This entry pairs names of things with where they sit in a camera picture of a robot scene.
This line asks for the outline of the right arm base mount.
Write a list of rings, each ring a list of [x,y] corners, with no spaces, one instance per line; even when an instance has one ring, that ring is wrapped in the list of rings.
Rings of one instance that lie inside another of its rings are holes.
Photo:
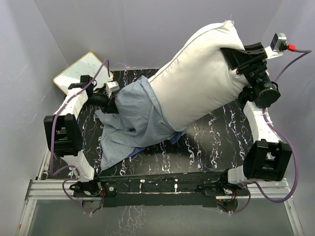
[[[197,185],[194,192],[199,192],[205,197],[225,196],[223,199],[216,199],[217,208],[220,213],[226,213],[229,216],[242,212],[251,201],[251,193],[244,184],[232,184],[226,178],[220,177],[217,181],[207,180],[202,184]],[[245,194],[248,197],[247,202],[241,207],[238,207],[238,197],[240,194]]]

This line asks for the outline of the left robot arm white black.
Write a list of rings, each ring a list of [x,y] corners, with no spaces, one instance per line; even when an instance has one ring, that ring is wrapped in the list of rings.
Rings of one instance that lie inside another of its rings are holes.
[[[80,82],[68,87],[67,96],[61,107],[51,116],[44,118],[44,128],[47,144],[51,153],[50,175],[61,172],[53,171],[54,156],[66,162],[76,179],[85,183],[85,191],[91,196],[97,196],[102,189],[99,181],[94,179],[95,170],[88,163],[83,153],[83,137],[78,125],[78,115],[86,103],[105,109],[114,108],[114,95],[120,90],[116,81],[105,83],[105,93],[94,92],[94,79],[89,75],[80,77]]]

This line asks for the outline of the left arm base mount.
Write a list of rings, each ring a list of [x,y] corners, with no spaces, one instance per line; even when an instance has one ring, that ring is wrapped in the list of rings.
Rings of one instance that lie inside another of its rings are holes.
[[[99,198],[98,206],[93,206],[94,201],[82,201],[81,206],[88,206],[91,214],[100,210],[107,198],[114,198],[117,195],[117,184],[115,182],[101,182],[99,180],[77,182],[72,184],[69,189],[73,191],[74,197]]]

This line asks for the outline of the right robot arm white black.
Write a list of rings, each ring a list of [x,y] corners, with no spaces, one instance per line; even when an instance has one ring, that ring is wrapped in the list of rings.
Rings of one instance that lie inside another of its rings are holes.
[[[267,108],[280,98],[279,87],[269,79],[267,60],[278,58],[283,52],[263,47],[261,43],[245,46],[243,50],[221,48],[230,69],[245,76],[249,86],[238,96],[249,122],[253,146],[243,165],[222,174],[219,188],[231,195],[237,185],[254,181],[280,181],[284,177],[292,151],[271,128]]]

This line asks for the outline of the blue fish print pillowcase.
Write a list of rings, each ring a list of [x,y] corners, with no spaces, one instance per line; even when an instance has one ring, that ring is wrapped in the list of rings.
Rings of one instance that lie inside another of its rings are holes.
[[[175,143],[186,131],[185,127],[176,129],[170,124],[144,76],[122,88],[115,96],[115,105],[116,114],[101,110],[94,114],[103,124],[102,171],[149,146],[165,140]]]

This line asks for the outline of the white pillow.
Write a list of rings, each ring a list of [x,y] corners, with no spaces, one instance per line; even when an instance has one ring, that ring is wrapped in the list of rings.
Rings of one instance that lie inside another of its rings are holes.
[[[229,68],[221,48],[244,49],[231,20],[200,28],[149,78],[173,128],[179,130],[235,100],[249,85],[245,76]]]

